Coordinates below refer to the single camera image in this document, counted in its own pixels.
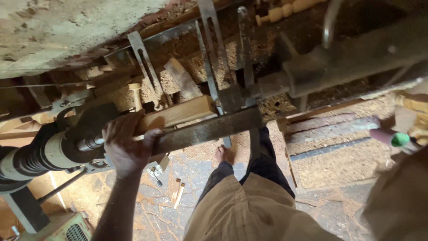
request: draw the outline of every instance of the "dark trousers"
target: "dark trousers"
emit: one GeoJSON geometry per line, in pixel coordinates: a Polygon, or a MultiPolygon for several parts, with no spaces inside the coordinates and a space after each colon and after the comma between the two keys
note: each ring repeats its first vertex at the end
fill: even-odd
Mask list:
{"type": "MultiPolygon", "coordinates": [[[[291,190],[287,179],[276,164],[275,150],[273,149],[272,142],[269,139],[269,129],[264,127],[261,129],[250,130],[250,143],[251,155],[250,162],[247,167],[247,173],[239,183],[243,185],[250,175],[250,172],[252,172],[282,186],[293,198],[295,198],[296,196],[291,190]]],[[[223,178],[233,175],[233,173],[232,165],[229,162],[221,162],[208,178],[207,184],[199,197],[198,203],[217,183],[223,180],[223,178]]]]}

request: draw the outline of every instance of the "leg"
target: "leg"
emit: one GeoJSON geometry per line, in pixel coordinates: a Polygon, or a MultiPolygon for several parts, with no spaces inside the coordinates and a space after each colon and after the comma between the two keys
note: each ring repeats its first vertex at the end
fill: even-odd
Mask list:
{"type": "Polygon", "coordinates": [[[211,173],[208,178],[207,184],[199,197],[198,203],[202,200],[202,198],[223,178],[233,175],[232,164],[227,160],[227,149],[222,147],[218,147],[215,153],[215,159],[219,162],[218,167],[211,173]]]}
{"type": "Polygon", "coordinates": [[[272,142],[269,139],[269,129],[267,127],[259,129],[259,136],[260,157],[252,157],[250,159],[247,173],[239,182],[241,185],[244,184],[245,180],[250,175],[250,172],[252,172],[282,186],[293,198],[295,198],[296,196],[291,190],[287,179],[276,164],[275,150],[273,149],[272,142]]]}

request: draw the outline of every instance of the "bare foot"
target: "bare foot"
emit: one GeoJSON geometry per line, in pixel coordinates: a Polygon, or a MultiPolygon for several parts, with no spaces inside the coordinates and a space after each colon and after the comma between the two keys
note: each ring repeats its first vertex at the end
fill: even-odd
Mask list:
{"type": "Polygon", "coordinates": [[[214,158],[220,164],[220,162],[229,162],[227,160],[227,154],[229,150],[225,148],[223,145],[217,147],[215,150],[214,158]]]}

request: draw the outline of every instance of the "hand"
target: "hand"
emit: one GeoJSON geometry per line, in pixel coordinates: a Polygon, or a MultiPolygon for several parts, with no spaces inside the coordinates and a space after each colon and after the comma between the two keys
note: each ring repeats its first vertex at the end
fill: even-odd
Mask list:
{"type": "Polygon", "coordinates": [[[153,143],[162,131],[148,130],[144,139],[134,141],[132,135],[144,109],[109,121],[103,128],[104,149],[116,167],[118,179],[140,178],[141,172],[152,156],[153,143]]]}

